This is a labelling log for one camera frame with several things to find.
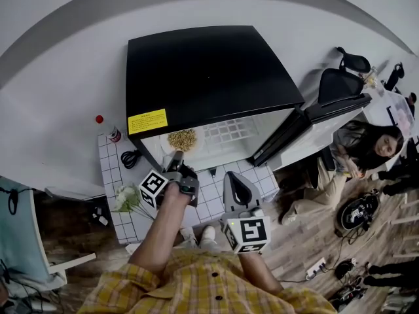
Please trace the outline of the person's left hand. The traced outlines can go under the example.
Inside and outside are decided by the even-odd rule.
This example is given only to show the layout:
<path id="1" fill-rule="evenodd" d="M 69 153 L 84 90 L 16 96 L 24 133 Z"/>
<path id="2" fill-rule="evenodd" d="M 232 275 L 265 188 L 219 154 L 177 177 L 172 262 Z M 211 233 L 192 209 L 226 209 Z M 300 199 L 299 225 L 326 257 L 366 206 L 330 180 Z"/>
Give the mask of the person's left hand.
<path id="1" fill-rule="evenodd" d="M 182 193 L 177 183 L 170 183 L 165 190 L 162 206 L 186 208 L 190 202 L 191 197 Z"/>

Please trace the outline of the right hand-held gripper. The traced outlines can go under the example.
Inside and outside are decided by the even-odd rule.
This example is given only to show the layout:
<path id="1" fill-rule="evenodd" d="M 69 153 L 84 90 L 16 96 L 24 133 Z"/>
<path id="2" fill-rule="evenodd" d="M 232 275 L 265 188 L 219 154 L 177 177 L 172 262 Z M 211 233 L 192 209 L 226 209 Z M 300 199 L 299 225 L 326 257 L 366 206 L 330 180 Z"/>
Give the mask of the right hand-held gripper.
<path id="1" fill-rule="evenodd" d="M 260 206 L 260 198 L 259 189 L 249 179 L 226 172 L 223 179 L 226 213 L 220 223 L 233 253 L 260 253 L 271 242 L 270 217 L 260 207 L 238 211 Z"/>

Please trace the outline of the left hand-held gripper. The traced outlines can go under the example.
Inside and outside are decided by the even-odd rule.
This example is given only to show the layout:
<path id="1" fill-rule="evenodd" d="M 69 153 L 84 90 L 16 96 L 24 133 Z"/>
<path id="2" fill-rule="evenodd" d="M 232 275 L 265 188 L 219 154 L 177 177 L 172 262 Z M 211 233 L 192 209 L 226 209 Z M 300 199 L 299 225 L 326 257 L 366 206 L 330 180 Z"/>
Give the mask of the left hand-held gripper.
<path id="1" fill-rule="evenodd" d="M 180 193 L 190 197 L 189 205 L 196 207 L 198 204 L 199 181 L 197 174 L 183 164 L 184 152 L 175 151 L 173 157 L 163 157 L 163 173 L 150 170 L 148 175 L 139 184 L 141 199 L 152 208 L 159 208 L 163 201 L 164 193 L 170 183 L 176 183 Z"/>

